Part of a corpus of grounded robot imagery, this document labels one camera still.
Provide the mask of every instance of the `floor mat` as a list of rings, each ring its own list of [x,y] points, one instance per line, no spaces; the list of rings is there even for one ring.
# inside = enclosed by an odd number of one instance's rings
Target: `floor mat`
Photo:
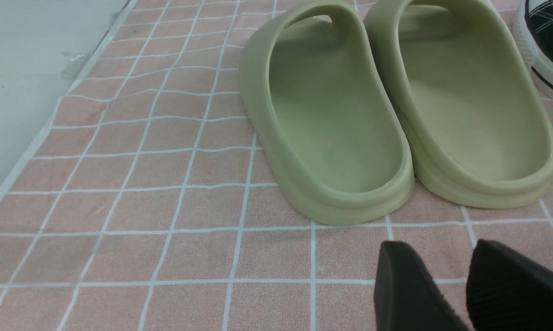
[[[464,319],[476,239],[553,270],[553,189],[478,210],[418,183],[349,228],[289,207],[237,75],[255,29],[299,2],[135,4],[0,204],[0,331],[371,331],[387,239],[418,251]],[[373,1],[350,2],[364,15]],[[494,4],[511,24],[519,0]]]

